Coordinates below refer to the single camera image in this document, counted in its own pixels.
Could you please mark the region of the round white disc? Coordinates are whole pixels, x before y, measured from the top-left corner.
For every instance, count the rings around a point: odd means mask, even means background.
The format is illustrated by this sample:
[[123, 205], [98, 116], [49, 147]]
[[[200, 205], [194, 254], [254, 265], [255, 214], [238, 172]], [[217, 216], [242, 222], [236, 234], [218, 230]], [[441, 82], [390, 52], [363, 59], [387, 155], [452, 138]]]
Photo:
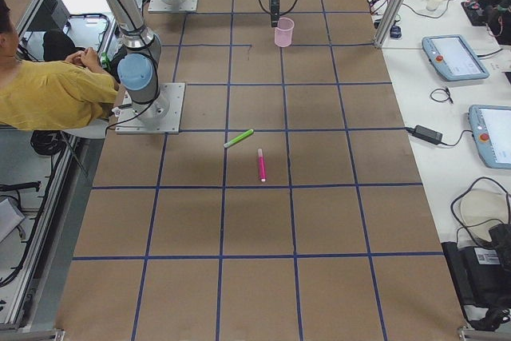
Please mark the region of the round white disc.
[[461, 198], [462, 222], [480, 240], [491, 241], [489, 230], [508, 222], [505, 196], [497, 192], [471, 190]]

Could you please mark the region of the pink plastic cup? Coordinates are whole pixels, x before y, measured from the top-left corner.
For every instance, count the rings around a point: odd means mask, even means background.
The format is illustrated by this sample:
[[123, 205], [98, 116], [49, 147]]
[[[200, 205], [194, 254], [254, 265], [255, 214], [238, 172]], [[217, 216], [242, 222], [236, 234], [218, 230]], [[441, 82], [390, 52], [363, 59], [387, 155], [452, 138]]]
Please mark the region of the pink plastic cup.
[[274, 29], [274, 43], [280, 48], [288, 47], [292, 44], [292, 36], [295, 23], [290, 18], [280, 18], [277, 27]]

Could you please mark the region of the lower blue teach pendant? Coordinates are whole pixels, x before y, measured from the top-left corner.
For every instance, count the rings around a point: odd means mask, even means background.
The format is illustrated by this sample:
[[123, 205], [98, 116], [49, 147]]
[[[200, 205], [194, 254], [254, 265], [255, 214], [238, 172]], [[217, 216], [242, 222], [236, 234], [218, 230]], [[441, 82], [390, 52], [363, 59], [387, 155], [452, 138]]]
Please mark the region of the lower blue teach pendant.
[[482, 162], [491, 169], [510, 169], [510, 107], [471, 105], [468, 119]]

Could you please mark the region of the upper blue teach pendant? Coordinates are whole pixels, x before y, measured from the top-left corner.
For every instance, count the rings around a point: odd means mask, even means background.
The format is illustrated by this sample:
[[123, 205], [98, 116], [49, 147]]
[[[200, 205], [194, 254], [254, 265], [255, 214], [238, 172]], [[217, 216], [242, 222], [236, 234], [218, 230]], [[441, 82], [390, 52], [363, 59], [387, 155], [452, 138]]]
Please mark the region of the upper blue teach pendant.
[[446, 81], [482, 80], [489, 72], [459, 34], [424, 37], [422, 49], [437, 74]]

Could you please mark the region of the black power adapter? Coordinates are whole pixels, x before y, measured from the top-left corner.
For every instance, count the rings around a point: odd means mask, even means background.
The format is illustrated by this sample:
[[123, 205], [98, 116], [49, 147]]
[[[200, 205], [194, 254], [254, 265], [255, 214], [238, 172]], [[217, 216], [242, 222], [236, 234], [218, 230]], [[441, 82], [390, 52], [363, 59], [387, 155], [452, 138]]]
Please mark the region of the black power adapter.
[[422, 125], [416, 125], [414, 127], [413, 136], [433, 145], [440, 145], [442, 143], [442, 134], [440, 132]]

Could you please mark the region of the blue teach pendant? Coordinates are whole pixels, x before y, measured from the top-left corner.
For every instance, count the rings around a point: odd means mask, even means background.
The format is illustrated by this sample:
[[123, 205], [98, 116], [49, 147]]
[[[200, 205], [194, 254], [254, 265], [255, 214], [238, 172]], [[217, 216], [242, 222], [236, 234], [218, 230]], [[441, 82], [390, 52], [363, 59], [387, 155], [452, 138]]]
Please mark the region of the blue teach pendant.
[[482, 80], [489, 72], [459, 34], [424, 37], [422, 49], [437, 74], [446, 81]]
[[510, 169], [510, 107], [471, 105], [468, 119], [482, 162], [491, 169]]

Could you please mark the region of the person in yellow shirt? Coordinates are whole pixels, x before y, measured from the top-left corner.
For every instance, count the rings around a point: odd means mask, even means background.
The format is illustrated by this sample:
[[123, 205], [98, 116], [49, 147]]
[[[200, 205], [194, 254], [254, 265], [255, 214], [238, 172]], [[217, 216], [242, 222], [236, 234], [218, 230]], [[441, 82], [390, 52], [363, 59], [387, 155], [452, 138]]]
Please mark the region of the person in yellow shirt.
[[106, 119], [119, 84], [89, 47], [56, 61], [17, 57], [19, 37], [1, 0], [1, 123], [20, 130], [81, 129]]

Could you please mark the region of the green highlighter pen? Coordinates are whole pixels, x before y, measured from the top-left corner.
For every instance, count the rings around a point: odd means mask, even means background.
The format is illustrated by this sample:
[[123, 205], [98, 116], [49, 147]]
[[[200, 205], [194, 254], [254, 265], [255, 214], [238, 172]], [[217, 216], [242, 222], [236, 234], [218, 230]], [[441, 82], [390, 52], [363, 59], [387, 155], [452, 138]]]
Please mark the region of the green highlighter pen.
[[233, 137], [231, 140], [224, 143], [224, 148], [225, 149], [231, 148], [233, 145], [236, 145], [236, 144], [240, 143], [241, 141], [244, 141], [245, 139], [250, 137], [253, 133], [254, 133], [254, 129], [248, 129], [247, 131], [240, 133], [239, 135]]

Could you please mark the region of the black device box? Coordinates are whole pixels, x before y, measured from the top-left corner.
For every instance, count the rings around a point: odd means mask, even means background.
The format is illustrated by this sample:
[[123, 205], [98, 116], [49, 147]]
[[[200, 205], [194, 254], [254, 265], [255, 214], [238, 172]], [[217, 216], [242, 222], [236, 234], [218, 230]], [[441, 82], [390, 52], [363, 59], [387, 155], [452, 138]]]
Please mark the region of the black device box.
[[475, 330], [496, 331], [510, 321], [510, 274], [494, 250], [454, 242], [442, 251], [465, 320]]

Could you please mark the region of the pink highlighter pen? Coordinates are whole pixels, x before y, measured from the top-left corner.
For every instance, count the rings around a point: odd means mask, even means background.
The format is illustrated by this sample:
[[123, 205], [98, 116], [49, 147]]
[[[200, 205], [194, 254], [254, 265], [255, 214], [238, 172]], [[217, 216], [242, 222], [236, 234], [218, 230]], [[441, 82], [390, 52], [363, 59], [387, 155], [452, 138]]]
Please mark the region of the pink highlighter pen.
[[266, 166], [262, 149], [257, 149], [258, 155], [258, 170], [259, 170], [259, 179], [261, 182], [265, 182], [267, 180], [266, 176]]

